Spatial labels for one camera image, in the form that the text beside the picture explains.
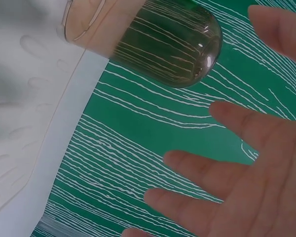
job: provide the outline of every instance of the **glass jar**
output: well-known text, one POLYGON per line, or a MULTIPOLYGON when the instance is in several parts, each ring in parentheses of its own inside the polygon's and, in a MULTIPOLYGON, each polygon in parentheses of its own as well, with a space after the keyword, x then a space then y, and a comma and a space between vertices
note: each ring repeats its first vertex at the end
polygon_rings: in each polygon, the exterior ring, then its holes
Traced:
POLYGON ((205 77, 222 47, 215 17, 191 0, 72 0, 68 42, 171 87, 205 77))

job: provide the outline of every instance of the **textured white material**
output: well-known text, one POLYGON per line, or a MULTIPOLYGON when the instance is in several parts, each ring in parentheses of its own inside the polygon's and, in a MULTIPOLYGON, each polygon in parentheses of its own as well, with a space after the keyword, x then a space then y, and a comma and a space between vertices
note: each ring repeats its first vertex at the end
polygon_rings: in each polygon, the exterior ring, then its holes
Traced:
POLYGON ((83 55, 50 123, 29 182, 0 210, 0 237, 28 237, 33 232, 74 129, 107 63, 108 59, 95 53, 83 55))
POLYGON ((65 0, 0 0, 0 208, 28 182, 83 50, 57 35, 65 0))

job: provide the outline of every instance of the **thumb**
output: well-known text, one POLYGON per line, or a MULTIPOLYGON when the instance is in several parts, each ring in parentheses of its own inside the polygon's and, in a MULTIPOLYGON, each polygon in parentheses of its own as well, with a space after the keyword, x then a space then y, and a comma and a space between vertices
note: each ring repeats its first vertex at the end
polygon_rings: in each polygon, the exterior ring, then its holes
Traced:
POLYGON ((296 13, 252 5, 249 7, 249 18, 262 41, 296 62, 296 13))

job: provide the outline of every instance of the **striped green fabric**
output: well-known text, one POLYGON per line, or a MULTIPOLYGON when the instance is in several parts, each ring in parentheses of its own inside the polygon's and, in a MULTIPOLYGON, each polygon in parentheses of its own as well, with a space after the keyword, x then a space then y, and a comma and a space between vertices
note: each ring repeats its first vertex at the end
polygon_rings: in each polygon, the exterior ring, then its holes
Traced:
MULTIPOLYGON (((296 64, 266 47, 247 18, 252 3, 296 12, 296 0, 204 0, 222 26, 222 54, 210 74, 178 89, 111 61, 74 132, 45 215, 93 237, 117 237, 137 227, 158 237, 192 236, 147 207, 146 189, 162 187, 219 199, 162 163, 171 149, 217 160, 252 163, 257 152, 208 114, 224 100, 296 120, 296 64)), ((49 237, 37 228, 32 236, 49 237)))

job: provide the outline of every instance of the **human hand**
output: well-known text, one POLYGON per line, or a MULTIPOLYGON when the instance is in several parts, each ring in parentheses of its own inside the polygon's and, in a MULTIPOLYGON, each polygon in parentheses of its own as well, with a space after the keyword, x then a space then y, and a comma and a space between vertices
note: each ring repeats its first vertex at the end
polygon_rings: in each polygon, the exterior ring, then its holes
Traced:
MULTIPOLYGON (((260 38, 296 61, 296 14, 251 6, 249 16, 260 38)), ((218 162, 172 151, 164 162, 207 192, 218 204, 152 189, 145 202, 200 237, 296 237, 296 121, 215 102, 210 113, 259 151, 251 165, 218 162)), ((128 229, 123 237, 146 237, 128 229)))

